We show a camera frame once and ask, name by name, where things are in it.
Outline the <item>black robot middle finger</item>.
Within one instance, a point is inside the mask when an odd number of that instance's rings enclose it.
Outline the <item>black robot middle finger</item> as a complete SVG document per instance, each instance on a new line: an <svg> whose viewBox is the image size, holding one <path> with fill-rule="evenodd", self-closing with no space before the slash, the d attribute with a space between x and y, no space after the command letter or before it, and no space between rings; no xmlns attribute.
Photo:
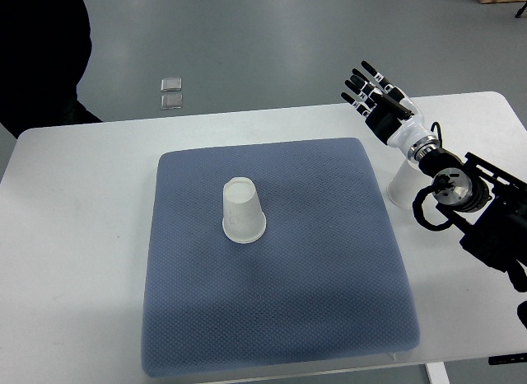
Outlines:
<svg viewBox="0 0 527 384"><path fill-rule="evenodd" d="M375 69L363 73L354 68L350 77L350 83L350 89L357 96L369 96L373 91L380 94L387 93L387 79L384 74Z"/></svg>

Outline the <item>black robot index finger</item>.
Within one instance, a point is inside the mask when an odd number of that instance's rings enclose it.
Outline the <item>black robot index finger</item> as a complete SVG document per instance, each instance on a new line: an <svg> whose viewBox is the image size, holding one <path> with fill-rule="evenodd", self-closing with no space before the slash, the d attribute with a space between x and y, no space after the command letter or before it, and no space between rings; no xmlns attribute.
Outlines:
<svg viewBox="0 0 527 384"><path fill-rule="evenodd" d="M368 79L371 82L374 82L385 94L390 96L392 99L401 101L406 97L397 86L390 82L384 74L380 73L367 61L361 61L361 66L366 71Z"/></svg>

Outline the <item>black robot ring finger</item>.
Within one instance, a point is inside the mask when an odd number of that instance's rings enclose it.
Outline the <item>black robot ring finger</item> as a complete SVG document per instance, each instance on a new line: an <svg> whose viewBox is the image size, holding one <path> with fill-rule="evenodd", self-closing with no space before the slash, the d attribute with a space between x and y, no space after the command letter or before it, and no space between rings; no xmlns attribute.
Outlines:
<svg viewBox="0 0 527 384"><path fill-rule="evenodd" d="M345 85L354 94L352 98L363 101L365 104L375 104L371 99L371 93L375 90L372 83L360 79L359 86L357 86L353 80L346 80Z"/></svg>

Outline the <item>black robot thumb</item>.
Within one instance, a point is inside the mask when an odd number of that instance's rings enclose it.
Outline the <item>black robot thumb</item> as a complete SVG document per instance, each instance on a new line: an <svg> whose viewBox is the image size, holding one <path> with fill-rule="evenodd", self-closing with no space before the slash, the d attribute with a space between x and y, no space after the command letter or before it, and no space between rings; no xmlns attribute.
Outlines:
<svg viewBox="0 0 527 384"><path fill-rule="evenodd" d="M375 109L371 112L372 114L390 114L395 118L411 118L414 116L410 109L404 107L382 91L373 90L369 97L375 102Z"/></svg>

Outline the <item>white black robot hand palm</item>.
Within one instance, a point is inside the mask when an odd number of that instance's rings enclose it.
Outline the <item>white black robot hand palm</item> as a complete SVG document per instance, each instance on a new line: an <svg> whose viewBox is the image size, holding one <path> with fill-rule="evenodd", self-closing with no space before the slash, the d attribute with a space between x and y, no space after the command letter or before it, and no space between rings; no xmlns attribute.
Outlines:
<svg viewBox="0 0 527 384"><path fill-rule="evenodd" d="M375 109L375 104L366 104ZM395 118L390 114L370 114L365 123L371 132L385 145L397 148L407 159L422 159L431 150L437 149L437 136L424 126L421 112L413 104L401 104L410 109L411 118Z"/></svg>

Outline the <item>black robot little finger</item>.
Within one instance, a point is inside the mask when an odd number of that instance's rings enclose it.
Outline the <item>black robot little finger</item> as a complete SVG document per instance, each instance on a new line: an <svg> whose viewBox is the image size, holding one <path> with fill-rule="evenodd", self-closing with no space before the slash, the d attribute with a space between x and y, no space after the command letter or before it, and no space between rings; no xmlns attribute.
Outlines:
<svg viewBox="0 0 527 384"><path fill-rule="evenodd" d="M346 92L341 93L341 97L351 105L354 110L363 117L368 117L371 114L371 108L368 107L363 101L358 101L348 95Z"/></svg>

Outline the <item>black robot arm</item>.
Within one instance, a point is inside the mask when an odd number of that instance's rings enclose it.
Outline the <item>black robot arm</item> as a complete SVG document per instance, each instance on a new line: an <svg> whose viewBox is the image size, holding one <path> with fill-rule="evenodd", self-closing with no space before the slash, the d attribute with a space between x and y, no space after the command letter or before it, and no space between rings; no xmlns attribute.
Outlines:
<svg viewBox="0 0 527 384"><path fill-rule="evenodd" d="M416 221L433 232L457 227L465 251L525 293L526 183L471 152L460 159L446 150L440 125L427 128L413 101L367 61L344 83L341 97L371 132L431 178L412 202Z"/></svg>

